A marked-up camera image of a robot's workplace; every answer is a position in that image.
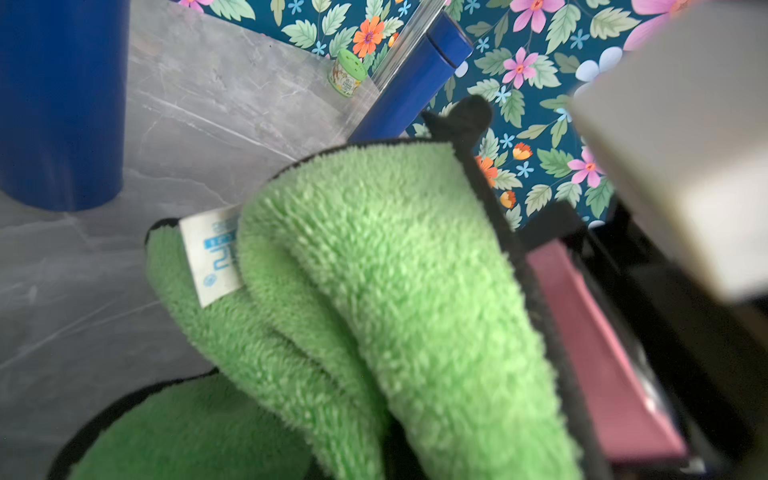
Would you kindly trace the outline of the pink thermos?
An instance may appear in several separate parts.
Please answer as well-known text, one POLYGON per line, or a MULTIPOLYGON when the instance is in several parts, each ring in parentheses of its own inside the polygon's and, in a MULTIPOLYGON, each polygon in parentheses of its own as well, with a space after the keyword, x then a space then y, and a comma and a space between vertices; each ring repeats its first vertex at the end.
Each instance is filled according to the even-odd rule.
POLYGON ((566 246, 548 242, 528 254, 575 370, 603 453, 613 462, 681 459, 688 447, 640 379, 566 246))

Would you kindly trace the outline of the green microfiber cloth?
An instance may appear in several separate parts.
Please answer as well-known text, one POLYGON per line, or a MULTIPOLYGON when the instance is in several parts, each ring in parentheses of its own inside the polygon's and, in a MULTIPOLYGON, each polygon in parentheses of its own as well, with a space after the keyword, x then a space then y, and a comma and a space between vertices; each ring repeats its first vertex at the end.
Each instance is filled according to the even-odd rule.
POLYGON ((213 230, 242 285, 202 291, 190 236, 145 238, 162 305, 209 373, 132 392, 52 479, 607 479, 526 253, 473 150, 473 95, 425 138, 329 149, 213 230))

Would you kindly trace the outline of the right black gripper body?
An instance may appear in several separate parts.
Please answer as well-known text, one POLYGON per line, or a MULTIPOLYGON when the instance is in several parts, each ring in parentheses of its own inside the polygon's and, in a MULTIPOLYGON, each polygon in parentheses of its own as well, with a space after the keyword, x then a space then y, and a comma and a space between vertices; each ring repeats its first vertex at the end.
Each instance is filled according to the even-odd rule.
POLYGON ((518 233, 535 322, 554 348, 590 454, 613 479, 763 479, 767 475, 767 309, 717 303, 667 259, 622 205, 588 227, 565 202, 518 233), (617 463, 603 453, 554 317, 527 256, 563 243, 648 391, 682 434, 681 459, 617 463))

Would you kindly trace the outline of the dark blue thermos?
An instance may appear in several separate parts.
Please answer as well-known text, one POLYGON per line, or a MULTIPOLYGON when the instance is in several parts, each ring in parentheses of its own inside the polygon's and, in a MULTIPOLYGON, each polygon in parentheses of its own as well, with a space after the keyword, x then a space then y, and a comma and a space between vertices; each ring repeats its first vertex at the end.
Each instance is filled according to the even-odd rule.
POLYGON ((131 4, 1 4, 1 190, 50 211, 123 186, 131 4))

